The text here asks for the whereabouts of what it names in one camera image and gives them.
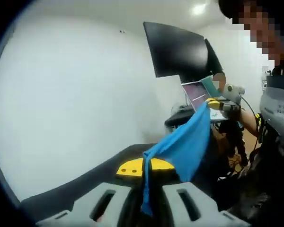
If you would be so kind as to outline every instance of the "white wall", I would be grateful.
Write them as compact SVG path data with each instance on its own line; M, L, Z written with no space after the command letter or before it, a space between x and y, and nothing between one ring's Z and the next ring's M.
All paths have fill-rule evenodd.
M226 74L226 83L245 88L245 99L259 111L262 95L261 73L274 68L267 54L250 41L243 26L219 23L195 31L209 40Z
M19 19L0 59L0 167L20 200L166 133L174 100L145 37L119 30L87 18Z

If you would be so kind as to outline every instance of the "yellow part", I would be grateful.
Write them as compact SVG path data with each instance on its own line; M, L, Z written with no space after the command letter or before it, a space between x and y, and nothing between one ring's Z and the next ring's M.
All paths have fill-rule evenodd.
M142 165L143 165L143 158L134 159L122 164L118 171L118 175L125 175L125 176L140 176L142 177Z
M258 120L258 126L260 127L261 126L261 117L260 117L260 114L256 114L256 118Z
M151 169L158 170L158 169L174 169L174 166L164 160L152 158L151 159Z
M216 101L216 99L215 99L215 98L208 98L206 101L207 101L207 102Z
M207 105L208 105L209 108L212 108L214 110L220 109L220 103L218 101L211 101Z

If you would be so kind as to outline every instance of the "blue fabric corner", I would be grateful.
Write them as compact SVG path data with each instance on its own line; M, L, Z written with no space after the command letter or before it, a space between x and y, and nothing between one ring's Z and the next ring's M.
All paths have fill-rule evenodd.
M204 102L192 118L145 151L145 187L142 212L152 216L149 204L149 161L157 157L171 163L182 182L191 181L206 152L210 137L210 109Z

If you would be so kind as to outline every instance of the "black monitor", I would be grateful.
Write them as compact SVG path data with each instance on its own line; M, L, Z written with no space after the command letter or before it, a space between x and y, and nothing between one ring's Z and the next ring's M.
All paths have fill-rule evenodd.
M222 72L208 40L187 30L144 22L156 77L179 75L182 83Z

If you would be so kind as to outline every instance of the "wooden floor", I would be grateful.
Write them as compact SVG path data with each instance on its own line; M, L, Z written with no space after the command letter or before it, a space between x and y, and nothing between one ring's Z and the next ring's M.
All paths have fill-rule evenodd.
M215 128L212 128L213 134L218 142L219 152L223 153L226 147L228 146L228 142L226 140L225 134L220 134ZM243 139L245 141L245 149L247 157L249 158L249 154L254 150L255 143L257 138L253 135L251 135L247 130L244 130L243 132ZM236 149L236 154L234 157L229 158L230 166L235 168L237 172L241 170L240 166L241 157L238 155L238 151Z

